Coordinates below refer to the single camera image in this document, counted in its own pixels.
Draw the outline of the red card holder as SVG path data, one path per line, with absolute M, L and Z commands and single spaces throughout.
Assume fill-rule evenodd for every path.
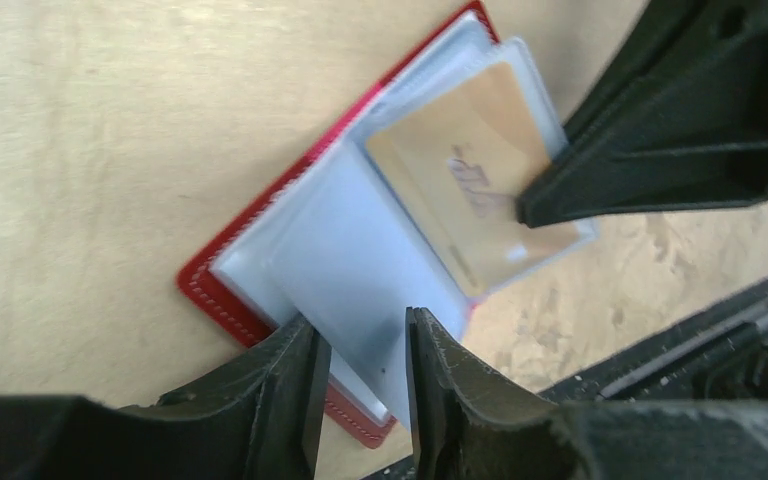
M 359 141 L 374 114 L 431 77 L 512 51 L 552 152 L 564 134 L 528 48 L 502 42 L 484 5 L 442 22 L 179 272 L 181 292 L 246 346 L 302 315 L 332 344 L 325 412 L 359 443 L 380 447 L 409 420 L 402 313 L 432 309 L 461 338 L 480 295 L 455 289 L 420 245 Z

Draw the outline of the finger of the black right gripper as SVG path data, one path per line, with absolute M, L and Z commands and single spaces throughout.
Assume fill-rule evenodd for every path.
M 651 1 L 518 197 L 532 228 L 768 201 L 768 1 Z

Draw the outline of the gold card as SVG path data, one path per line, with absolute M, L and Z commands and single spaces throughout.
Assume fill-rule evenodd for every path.
M 532 229 L 519 193 L 550 163 L 514 67 L 496 62 L 372 135 L 366 149 L 464 293 L 477 297 L 578 243 Z

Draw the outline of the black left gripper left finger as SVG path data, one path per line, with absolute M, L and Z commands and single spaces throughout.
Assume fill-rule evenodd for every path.
M 296 318 L 150 406 L 0 396 L 0 479 L 311 479 L 330 357 Z

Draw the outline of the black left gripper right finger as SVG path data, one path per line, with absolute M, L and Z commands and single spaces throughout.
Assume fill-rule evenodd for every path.
M 425 308 L 405 314 L 420 479 L 768 479 L 766 401 L 572 401 L 531 393 Z

